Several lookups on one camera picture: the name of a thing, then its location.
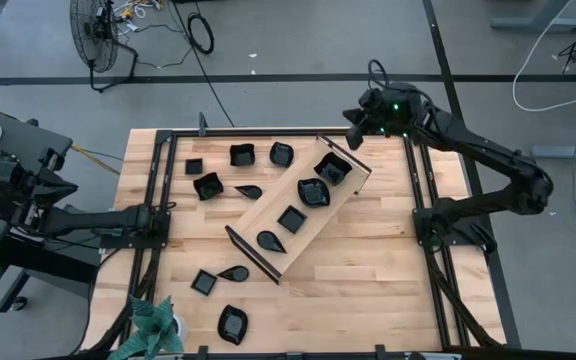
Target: gray floor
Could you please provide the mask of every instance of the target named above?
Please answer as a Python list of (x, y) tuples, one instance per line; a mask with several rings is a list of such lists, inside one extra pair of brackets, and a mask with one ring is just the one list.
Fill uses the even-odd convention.
[[(454, 74), (512, 74), (536, 34), (496, 32), (493, 15), (529, 15), (540, 1), (436, 0), (433, 2)], [(192, 5), (182, 5), (186, 14)], [(209, 74), (359, 73), (370, 58), (392, 73), (438, 74), (439, 66), (420, 1), (416, 0), (227, 0), (201, 4), (216, 37), (215, 53), (203, 57)], [(576, 16), (576, 2), (567, 14)], [(174, 24), (167, 12), (148, 12), (140, 26)], [(554, 59), (574, 40), (547, 36), (527, 74), (559, 73)], [(156, 64), (176, 61), (188, 49), (179, 34), (150, 29), (131, 34), (140, 58)], [(105, 75), (127, 71), (121, 53)], [(576, 65), (570, 70), (576, 73)], [(9, 0), (0, 17), (0, 77), (86, 76), (70, 38), (67, 1)], [(138, 75), (200, 74), (192, 55), (182, 66), (158, 71), (139, 66)], [(447, 109), (443, 84), (418, 83)], [(238, 126), (343, 125), (340, 112), (354, 107), (364, 82), (237, 83), (215, 89)], [(572, 144), (576, 105), (547, 113), (525, 113), (512, 102), (511, 85), (457, 84), (468, 126), (481, 135), (525, 152), (532, 145)], [(576, 84), (519, 85), (524, 105), (547, 106), (576, 98)], [(131, 128), (195, 126), (197, 113), (210, 126), (227, 126), (205, 84), (144, 84), (117, 87), (103, 95), (86, 85), (0, 86), (0, 110), (20, 119), (37, 118), (42, 127), (70, 136), (85, 148), (121, 155)], [(555, 193), (539, 216), (492, 217), (513, 311), (525, 348), (576, 351), (576, 210), (569, 161), (540, 160), (551, 173)], [(117, 178), (70, 153), (64, 178), (80, 185), (68, 198), (88, 211), (112, 206)], [(480, 168), (484, 190), (506, 179)], [(14, 279), (0, 282), (0, 296)], [(0, 314), (0, 358), (65, 354), (81, 336), (86, 301), (44, 282), (24, 289), (31, 305)]]

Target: wooden board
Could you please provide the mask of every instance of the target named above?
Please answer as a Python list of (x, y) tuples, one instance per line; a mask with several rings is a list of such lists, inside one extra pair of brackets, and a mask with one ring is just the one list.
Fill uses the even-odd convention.
[[(313, 137), (311, 141), (312, 145), (305, 154), (299, 156), (299, 160), (293, 161), (269, 191), (264, 192), (263, 196), (235, 222), (232, 228), (226, 227), (233, 244), (246, 253), (256, 266), (277, 283), (290, 264), (328, 224), (346, 200), (359, 192), (370, 175), (370, 169), (361, 166), (350, 154), (338, 149), (338, 145), (330, 143), (328, 138), (315, 140)], [(299, 199), (297, 181), (317, 177), (313, 168), (330, 152), (347, 161), (353, 169), (337, 186), (327, 184), (331, 199), (329, 206), (310, 209)], [(279, 217), (288, 206), (293, 206), (307, 216), (296, 234), (292, 234), (278, 223)], [(261, 231), (270, 231), (275, 234), (286, 253), (275, 253), (259, 246), (257, 234)]]
[[(143, 201), (155, 130), (133, 130), (119, 180), (115, 206)], [(372, 352), (375, 344), (388, 351), (439, 350), (435, 313), (424, 255), (416, 243), (411, 209), (412, 188), (403, 143), (366, 138), (353, 155), (373, 172), (358, 196), (351, 197), (282, 277), (279, 286), (257, 269), (229, 241), (224, 226), (234, 224), (253, 200), (234, 186), (256, 184), (269, 190), (285, 169), (267, 156), (275, 141), (290, 144), (299, 158), (312, 137), (182, 138), (178, 142), (171, 201), (169, 247), (162, 253), (155, 302), (172, 295), (174, 311), (190, 328), (186, 349), (196, 352)], [(333, 138), (339, 145), (343, 138)], [(231, 144), (255, 143), (254, 169), (229, 165)], [(458, 156), (431, 151), (440, 196), (468, 195)], [(215, 201), (199, 202), (184, 160), (204, 159), (204, 174), (216, 171), (225, 192)], [(165, 156), (160, 166), (163, 169)], [(420, 157), (418, 168), (423, 174)], [(421, 179), (430, 204), (425, 179)], [(159, 199), (163, 176), (157, 182)], [(83, 348), (95, 344), (126, 301), (133, 250), (122, 250), (100, 270), (91, 320)], [(486, 262), (474, 246), (452, 247), (462, 299), (491, 336), (504, 335)], [(190, 288), (201, 268), (213, 274), (245, 265), (244, 283), (219, 280), (209, 297)], [(226, 304), (249, 316), (240, 346), (223, 341), (216, 331)], [(452, 310), (446, 305), (451, 339), (456, 339)]]

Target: electric fan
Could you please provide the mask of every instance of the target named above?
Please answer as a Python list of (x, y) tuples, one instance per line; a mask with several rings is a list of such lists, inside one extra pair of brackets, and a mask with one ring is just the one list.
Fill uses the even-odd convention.
[[(117, 23), (110, 0), (70, 0), (70, 29), (77, 52), (90, 69), (90, 87), (100, 93), (129, 81), (135, 73), (137, 51), (117, 40)], [(95, 87), (93, 71), (103, 73), (117, 60), (117, 48), (133, 55), (130, 74), (103, 87)]]

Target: green plant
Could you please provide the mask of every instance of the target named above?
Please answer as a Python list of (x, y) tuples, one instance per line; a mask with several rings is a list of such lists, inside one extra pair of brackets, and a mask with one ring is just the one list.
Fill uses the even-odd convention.
[(183, 352), (183, 344), (173, 327), (172, 303), (170, 296), (156, 307), (151, 303), (130, 297), (132, 322), (138, 330), (108, 360), (123, 360), (146, 351), (145, 360), (151, 360), (164, 349), (170, 352)]

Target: wooden table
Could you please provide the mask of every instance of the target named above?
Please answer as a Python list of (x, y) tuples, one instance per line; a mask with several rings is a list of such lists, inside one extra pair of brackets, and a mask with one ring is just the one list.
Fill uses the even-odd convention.
[[(155, 131), (130, 134), (117, 209), (144, 200)], [(332, 139), (346, 148), (343, 137)], [(177, 143), (170, 201), (178, 205), (172, 210), (170, 240), (161, 255), (155, 303), (172, 295), (175, 313), (189, 325), (187, 351), (208, 345), (211, 353), (373, 352), (375, 344), (384, 344), (387, 351), (439, 350), (428, 272), (411, 217), (415, 203), (403, 142), (370, 137), (353, 153), (373, 173), (359, 195), (341, 207), (276, 285), (232, 245), (224, 230), (253, 204), (234, 186), (254, 184), (267, 190), (285, 170), (272, 165), (266, 155), (275, 141), (293, 146), (298, 158), (314, 136), (189, 137)], [(255, 165), (230, 166), (230, 145), (246, 142), (255, 144)], [(164, 149), (160, 169), (166, 153)], [(468, 196), (458, 155), (437, 151), (430, 155), (439, 195)], [(203, 158), (204, 174), (219, 174), (225, 191), (218, 198), (198, 200), (192, 186), (198, 176), (187, 176), (183, 170), (184, 160), (192, 158)], [(423, 169), (419, 154), (416, 159), (418, 169)], [(157, 191), (161, 191), (163, 176), (158, 180)], [(421, 184), (428, 206), (425, 179)], [(503, 342), (483, 254), (474, 246), (451, 249), (464, 303), (490, 335)], [(82, 348), (96, 343), (123, 307), (133, 254), (122, 250), (99, 272)], [(250, 270), (246, 282), (220, 279), (209, 297), (190, 288), (199, 269), (216, 274), (234, 265)], [(456, 344), (455, 321), (445, 297), (444, 303)], [(227, 304), (249, 317), (248, 333), (239, 346), (222, 340), (216, 331)]]

